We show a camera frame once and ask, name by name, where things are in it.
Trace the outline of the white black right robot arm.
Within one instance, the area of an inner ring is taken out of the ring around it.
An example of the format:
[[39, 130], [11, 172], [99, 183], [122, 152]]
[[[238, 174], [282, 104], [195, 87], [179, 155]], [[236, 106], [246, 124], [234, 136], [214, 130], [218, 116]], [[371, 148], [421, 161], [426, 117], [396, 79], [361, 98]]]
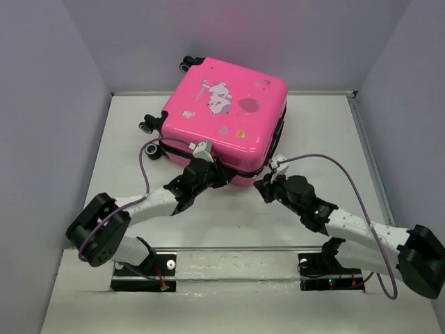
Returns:
[[310, 231], [324, 234], [321, 267], [329, 273], [364, 269], [387, 274], [427, 299], [444, 286], [444, 245], [429, 228], [411, 229], [368, 222], [322, 200], [306, 177], [267, 174], [254, 182], [264, 202], [278, 201]]

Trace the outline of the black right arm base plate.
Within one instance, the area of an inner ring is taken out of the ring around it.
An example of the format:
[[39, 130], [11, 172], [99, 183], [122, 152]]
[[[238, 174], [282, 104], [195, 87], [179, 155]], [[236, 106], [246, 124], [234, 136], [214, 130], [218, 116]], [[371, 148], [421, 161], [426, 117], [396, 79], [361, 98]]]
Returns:
[[296, 269], [300, 275], [300, 289], [310, 291], [366, 291], [360, 269], [343, 268], [337, 260], [322, 253], [299, 253]]

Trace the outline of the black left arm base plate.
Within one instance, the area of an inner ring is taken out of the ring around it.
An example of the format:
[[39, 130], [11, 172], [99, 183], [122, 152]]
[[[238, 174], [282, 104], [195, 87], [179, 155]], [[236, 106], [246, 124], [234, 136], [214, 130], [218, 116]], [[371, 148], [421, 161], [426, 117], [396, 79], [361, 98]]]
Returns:
[[177, 290], [177, 254], [159, 252], [147, 271], [128, 264], [115, 263], [110, 288], [114, 292], [173, 293]]

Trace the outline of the pink suitcase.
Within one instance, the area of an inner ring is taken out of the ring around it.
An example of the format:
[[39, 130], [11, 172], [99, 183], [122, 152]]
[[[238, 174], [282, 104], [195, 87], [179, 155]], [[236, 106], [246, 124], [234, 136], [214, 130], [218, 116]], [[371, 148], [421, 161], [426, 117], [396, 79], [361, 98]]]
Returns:
[[288, 86], [278, 77], [211, 57], [185, 56], [184, 78], [159, 117], [145, 115], [139, 128], [161, 139], [162, 154], [185, 166], [189, 143], [210, 141], [211, 153], [235, 171], [232, 184], [250, 186], [274, 155], [286, 114]]

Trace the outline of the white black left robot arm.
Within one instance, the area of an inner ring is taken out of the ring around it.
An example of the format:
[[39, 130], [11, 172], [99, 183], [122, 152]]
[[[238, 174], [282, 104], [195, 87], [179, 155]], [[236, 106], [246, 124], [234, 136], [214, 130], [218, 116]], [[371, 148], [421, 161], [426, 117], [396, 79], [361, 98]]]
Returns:
[[78, 250], [79, 259], [92, 267], [112, 261], [148, 277], [157, 263], [156, 251], [142, 237], [127, 237], [128, 228], [153, 218], [178, 215], [202, 192], [228, 185], [235, 175], [235, 170], [219, 159], [193, 158], [181, 175], [143, 196], [112, 198], [107, 193], [97, 194], [70, 224], [65, 236]]

